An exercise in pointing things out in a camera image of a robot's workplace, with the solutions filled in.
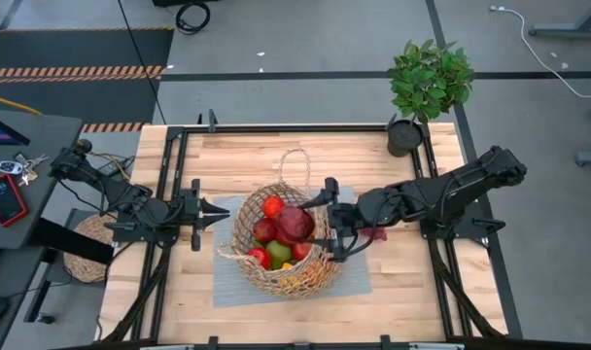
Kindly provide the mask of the dark red pomegranate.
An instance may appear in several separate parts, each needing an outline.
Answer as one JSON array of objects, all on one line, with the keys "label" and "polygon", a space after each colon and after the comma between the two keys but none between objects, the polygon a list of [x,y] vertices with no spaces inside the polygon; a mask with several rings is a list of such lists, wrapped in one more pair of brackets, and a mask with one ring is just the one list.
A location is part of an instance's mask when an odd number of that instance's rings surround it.
[{"label": "dark red pomegranate", "polygon": [[307,239],[315,229],[315,221],[305,210],[285,206],[274,224],[277,228],[276,239],[283,245],[293,245]]}]

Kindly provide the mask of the yellow bell pepper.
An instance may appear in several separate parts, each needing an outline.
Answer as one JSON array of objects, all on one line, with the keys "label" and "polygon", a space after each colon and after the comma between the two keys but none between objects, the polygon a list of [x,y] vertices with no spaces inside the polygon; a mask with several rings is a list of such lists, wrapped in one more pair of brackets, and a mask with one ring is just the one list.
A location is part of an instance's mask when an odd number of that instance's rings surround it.
[{"label": "yellow bell pepper", "polygon": [[283,288],[298,288],[301,284],[301,277],[298,271],[293,271],[294,265],[290,262],[284,262],[281,270],[288,270],[286,276],[278,279]]}]

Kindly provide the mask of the black desk crossbar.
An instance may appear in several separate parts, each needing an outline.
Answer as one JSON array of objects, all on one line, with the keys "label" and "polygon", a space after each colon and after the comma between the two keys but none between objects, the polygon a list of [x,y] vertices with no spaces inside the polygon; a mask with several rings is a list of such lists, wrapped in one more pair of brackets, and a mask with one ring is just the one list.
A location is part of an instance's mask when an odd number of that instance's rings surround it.
[{"label": "black desk crossbar", "polygon": [[111,245],[81,235],[44,218],[39,219],[32,231],[30,241],[97,263],[107,264],[114,256],[114,248]]}]

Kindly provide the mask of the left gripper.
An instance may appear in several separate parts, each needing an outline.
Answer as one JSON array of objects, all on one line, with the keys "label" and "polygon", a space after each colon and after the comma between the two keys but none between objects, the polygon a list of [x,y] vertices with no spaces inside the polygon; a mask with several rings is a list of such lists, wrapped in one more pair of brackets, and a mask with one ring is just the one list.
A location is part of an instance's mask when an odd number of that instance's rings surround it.
[{"label": "left gripper", "polygon": [[[193,251],[199,251],[201,248],[200,233],[203,229],[230,217],[227,209],[211,204],[205,198],[200,200],[199,192],[200,180],[192,179],[190,189],[177,190],[174,195],[179,204],[176,223],[179,226],[192,226],[191,249]],[[201,217],[200,209],[204,214],[211,215]]]}]

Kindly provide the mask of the bunch of metal keys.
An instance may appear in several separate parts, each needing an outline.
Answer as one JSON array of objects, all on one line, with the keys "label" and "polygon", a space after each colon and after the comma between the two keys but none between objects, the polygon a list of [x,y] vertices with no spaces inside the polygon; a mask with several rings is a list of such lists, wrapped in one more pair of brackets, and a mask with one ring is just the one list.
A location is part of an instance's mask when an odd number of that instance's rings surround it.
[{"label": "bunch of metal keys", "polygon": [[23,153],[15,154],[14,159],[23,167],[20,173],[18,185],[20,187],[27,186],[30,182],[36,180],[38,178],[38,174],[35,171],[35,168],[48,158],[49,156],[46,154],[41,154],[39,157],[35,158],[27,158]]}]

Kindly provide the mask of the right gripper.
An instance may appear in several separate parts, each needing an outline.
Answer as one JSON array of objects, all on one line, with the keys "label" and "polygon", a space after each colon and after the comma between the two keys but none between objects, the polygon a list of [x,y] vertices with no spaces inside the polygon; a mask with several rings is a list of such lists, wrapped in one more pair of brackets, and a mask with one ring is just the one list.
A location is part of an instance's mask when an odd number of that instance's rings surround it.
[{"label": "right gripper", "polygon": [[310,238],[308,242],[318,246],[329,246],[332,253],[330,258],[335,263],[344,263],[349,257],[361,252],[361,246],[357,247],[359,240],[357,232],[357,207],[354,204],[338,201],[339,186],[333,177],[325,179],[325,188],[312,199],[299,204],[298,208],[304,210],[327,205],[327,214],[330,227],[335,231],[335,238]]}]

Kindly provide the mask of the grey woven placemat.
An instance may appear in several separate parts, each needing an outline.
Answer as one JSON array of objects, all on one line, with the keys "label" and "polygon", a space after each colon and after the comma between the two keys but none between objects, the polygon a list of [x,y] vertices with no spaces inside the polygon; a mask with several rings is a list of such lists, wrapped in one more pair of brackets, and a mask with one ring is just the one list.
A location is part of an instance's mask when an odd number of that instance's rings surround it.
[{"label": "grey woven placemat", "polygon": [[[214,203],[230,212],[230,217],[213,225],[213,249],[231,240],[236,212],[246,199],[246,195],[218,197]],[[275,297],[252,285],[242,274],[235,261],[221,258],[214,254],[214,289],[215,307],[231,307],[249,304],[288,301],[284,297]],[[372,293],[371,277],[367,267],[365,253],[360,253],[341,264],[342,269],[333,284],[316,296],[307,299],[342,298]]]}]

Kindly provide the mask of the black hazard-striped floor mat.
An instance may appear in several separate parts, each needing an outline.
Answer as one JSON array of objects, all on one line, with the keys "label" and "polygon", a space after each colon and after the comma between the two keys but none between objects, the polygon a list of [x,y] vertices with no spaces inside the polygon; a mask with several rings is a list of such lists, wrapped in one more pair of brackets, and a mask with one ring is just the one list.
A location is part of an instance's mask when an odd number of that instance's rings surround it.
[{"label": "black hazard-striped floor mat", "polygon": [[154,121],[169,27],[0,31],[0,97],[78,118],[85,132],[138,131]]}]

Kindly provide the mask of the smartphone in red case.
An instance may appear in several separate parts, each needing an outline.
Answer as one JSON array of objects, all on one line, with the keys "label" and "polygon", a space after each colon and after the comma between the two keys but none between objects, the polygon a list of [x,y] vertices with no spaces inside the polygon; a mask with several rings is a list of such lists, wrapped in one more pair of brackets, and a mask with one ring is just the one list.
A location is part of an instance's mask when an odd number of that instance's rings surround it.
[{"label": "smartphone in red case", "polygon": [[0,226],[9,227],[29,213],[16,181],[10,174],[0,176]]}]

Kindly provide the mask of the black power strip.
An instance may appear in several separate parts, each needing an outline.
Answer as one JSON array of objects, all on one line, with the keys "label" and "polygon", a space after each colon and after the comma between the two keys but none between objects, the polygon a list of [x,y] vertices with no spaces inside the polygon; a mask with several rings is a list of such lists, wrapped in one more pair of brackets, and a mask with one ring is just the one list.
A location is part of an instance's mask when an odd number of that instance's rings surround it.
[{"label": "black power strip", "polygon": [[120,177],[126,179],[126,172],[123,167],[116,161],[110,160],[97,168],[97,171],[107,177]]}]

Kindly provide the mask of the red apple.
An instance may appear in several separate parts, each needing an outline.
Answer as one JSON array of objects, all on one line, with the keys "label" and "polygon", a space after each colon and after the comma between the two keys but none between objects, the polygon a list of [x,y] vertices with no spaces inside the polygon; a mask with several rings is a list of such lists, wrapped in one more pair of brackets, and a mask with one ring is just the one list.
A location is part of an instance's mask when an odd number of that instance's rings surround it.
[{"label": "red apple", "polygon": [[257,242],[266,244],[277,236],[277,228],[272,219],[262,218],[253,225],[253,234]]},{"label": "red apple", "polygon": [[280,196],[267,197],[262,206],[263,214],[269,219],[275,219],[285,207],[285,202]]}]

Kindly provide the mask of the round woven seagrass mat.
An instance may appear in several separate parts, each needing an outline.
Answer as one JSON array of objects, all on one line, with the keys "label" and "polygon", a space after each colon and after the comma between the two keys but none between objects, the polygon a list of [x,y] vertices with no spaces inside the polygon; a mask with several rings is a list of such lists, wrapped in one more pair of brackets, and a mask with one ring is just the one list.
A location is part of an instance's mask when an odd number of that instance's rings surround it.
[{"label": "round woven seagrass mat", "polygon": [[[114,223],[115,216],[76,210],[71,217],[70,228],[88,238],[112,246],[114,233],[105,227],[108,223]],[[73,277],[84,283],[99,283],[105,280],[106,263],[93,262],[69,253],[63,254],[64,266]]]}]

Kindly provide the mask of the woven seagrass basket with handles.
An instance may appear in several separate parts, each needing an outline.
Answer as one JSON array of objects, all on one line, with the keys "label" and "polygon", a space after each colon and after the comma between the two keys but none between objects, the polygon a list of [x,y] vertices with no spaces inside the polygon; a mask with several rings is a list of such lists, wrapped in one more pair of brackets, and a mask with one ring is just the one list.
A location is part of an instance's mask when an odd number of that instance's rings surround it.
[{"label": "woven seagrass basket with handles", "polygon": [[[304,156],[303,189],[288,184],[283,176],[285,160],[288,155],[294,153],[301,153]],[[293,271],[300,273],[300,286],[298,288],[283,288],[278,279],[286,276],[288,270],[281,270],[281,268],[265,270],[255,258],[248,255],[248,251],[252,249],[253,241],[256,241],[253,234],[253,225],[264,217],[261,209],[264,200],[269,196],[280,196],[285,204],[293,207],[298,207],[299,204],[310,200],[310,173],[310,156],[305,150],[297,148],[285,152],[279,161],[277,180],[257,188],[246,197],[236,212],[231,240],[222,243],[217,249],[217,254],[221,258],[235,261],[238,264],[242,274],[252,285],[271,296],[288,299],[316,296],[328,289],[340,274],[340,267],[336,262],[330,260],[328,250],[315,246],[305,259],[294,264]],[[319,285],[308,285],[305,279],[305,270],[314,261],[320,261],[324,264],[327,271],[327,280]]]}]

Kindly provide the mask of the green pear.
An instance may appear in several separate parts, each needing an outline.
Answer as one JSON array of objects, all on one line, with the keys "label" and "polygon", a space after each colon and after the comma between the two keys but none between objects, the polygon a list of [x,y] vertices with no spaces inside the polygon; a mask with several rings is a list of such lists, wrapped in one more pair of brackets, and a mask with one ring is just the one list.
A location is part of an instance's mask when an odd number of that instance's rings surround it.
[{"label": "green pear", "polygon": [[290,246],[283,245],[277,240],[272,240],[266,244],[265,250],[271,259],[271,269],[280,269],[284,263],[292,258],[292,250]]}]

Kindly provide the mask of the grey desk leg frame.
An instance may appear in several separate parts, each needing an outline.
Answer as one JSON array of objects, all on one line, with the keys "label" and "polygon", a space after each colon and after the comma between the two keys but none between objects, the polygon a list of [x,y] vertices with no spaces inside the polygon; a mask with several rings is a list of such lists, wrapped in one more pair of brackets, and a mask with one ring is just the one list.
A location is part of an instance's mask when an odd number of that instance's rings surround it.
[{"label": "grey desk leg frame", "polygon": [[575,23],[534,24],[530,36],[551,36],[572,39],[591,39],[591,9]]}]

